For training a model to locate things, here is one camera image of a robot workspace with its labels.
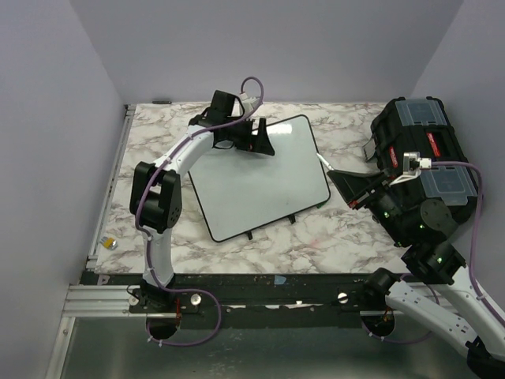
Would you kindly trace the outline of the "black framed whiteboard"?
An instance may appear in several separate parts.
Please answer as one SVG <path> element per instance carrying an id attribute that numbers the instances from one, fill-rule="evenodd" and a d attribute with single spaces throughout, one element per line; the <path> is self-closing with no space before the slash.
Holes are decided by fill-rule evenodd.
<path id="1" fill-rule="evenodd" d="M 299 114 L 266 130 L 273 156 L 212 149 L 189 172 L 215 242 L 282 219 L 294 221 L 331 197 L 308 117 Z"/>

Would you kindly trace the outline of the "green white marker pen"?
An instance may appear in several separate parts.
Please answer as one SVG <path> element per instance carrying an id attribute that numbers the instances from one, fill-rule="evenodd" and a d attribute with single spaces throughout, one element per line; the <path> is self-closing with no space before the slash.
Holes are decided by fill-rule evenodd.
<path id="1" fill-rule="evenodd" d="M 334 170 L 333 166 L 321 154 L 317 153 L 316 156 L 327 170 L 329 171 Z"/>

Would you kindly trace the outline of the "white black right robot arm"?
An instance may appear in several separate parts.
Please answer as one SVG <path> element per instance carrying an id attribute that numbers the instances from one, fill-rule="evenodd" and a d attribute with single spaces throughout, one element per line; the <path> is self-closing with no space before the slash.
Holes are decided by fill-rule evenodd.
<path id="1" fill-rule="evenodd" d="M 330 167 L 327 175 L 350 208 L 367 208 L 396 245 L 406 248 L 402 261 L 409 273 L 440 293 L 454 311 L 385 268 L 367 279 L 365 304 L 403 312 L 449 343 L 478 377 L 502 378 L 504 311 L 474 275 L 477 241 L 471 241 L 469 258 L 449 242 L 461 224 L 481 215 L 478 169 L 462 161 L 415 157 L 375 174 Z"/>

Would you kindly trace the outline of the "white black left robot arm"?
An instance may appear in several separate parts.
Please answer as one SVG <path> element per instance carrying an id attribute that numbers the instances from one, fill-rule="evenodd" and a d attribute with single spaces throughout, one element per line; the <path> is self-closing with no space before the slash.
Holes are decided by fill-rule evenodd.
<path id="1" fill-rule="evenodd" d="M 190 119 L 174 147 L 153 163 L 136 165 L 129 210 L 145 244 L 140 290 L 155 310 L 165 312 L 174 305 L 170 249 L 172 230 L 182 212 L 181 180 L 201 156 L 221 142 L 243 152 L 273 156 L 265 118 L 257 127 L 253 125 L 253 115 L 262 103 L 262 97 L 245 92 L 234 95 L 217 90 L 211 104 Z"/>

